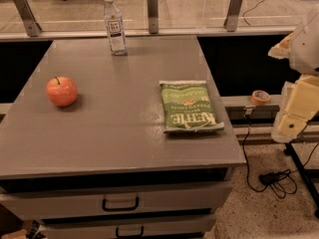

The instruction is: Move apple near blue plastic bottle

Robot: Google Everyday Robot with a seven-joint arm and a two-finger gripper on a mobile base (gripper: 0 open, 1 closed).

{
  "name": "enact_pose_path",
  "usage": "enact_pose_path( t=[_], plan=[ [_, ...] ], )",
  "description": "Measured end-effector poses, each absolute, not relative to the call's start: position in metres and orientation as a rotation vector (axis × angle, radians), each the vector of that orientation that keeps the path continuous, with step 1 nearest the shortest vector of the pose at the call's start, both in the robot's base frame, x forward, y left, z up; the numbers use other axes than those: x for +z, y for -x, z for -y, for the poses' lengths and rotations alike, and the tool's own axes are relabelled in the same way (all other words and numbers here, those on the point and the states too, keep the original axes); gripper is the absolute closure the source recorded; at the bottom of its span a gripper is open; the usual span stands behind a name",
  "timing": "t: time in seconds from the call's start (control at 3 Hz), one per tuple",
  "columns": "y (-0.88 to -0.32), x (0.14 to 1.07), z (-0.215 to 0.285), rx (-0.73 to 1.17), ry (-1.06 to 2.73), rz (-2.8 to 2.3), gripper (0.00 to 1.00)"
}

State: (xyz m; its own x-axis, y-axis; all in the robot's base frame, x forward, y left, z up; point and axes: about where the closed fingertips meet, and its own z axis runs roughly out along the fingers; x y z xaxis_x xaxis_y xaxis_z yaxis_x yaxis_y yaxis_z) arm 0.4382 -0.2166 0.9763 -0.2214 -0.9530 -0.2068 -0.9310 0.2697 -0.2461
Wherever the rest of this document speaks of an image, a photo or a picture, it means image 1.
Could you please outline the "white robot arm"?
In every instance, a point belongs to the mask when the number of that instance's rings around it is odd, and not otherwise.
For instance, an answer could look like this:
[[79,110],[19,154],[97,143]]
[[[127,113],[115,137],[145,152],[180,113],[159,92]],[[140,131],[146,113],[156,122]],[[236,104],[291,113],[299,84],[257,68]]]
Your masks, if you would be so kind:
[[287,59],[300,74],[281,91],[272,138],[287,143],[295,139],[319,112],[319,5],[312,7],[295,30],[273,46],[268,56]]

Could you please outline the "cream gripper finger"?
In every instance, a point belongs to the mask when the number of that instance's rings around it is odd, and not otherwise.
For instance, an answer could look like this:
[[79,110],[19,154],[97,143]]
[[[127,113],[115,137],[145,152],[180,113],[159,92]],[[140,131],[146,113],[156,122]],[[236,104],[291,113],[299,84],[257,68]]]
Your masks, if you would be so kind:
[[319,112],[319,78],[301,75],[295,83],[285,82],[281,91],[272,138],[288,143],[295,139]]
[[279,43],[277,43],[268,51],[268,56],[278,60],[288,59],[290,56],[290,42],[292,37],[293,34],[290,33],[285,38],[283,38]]

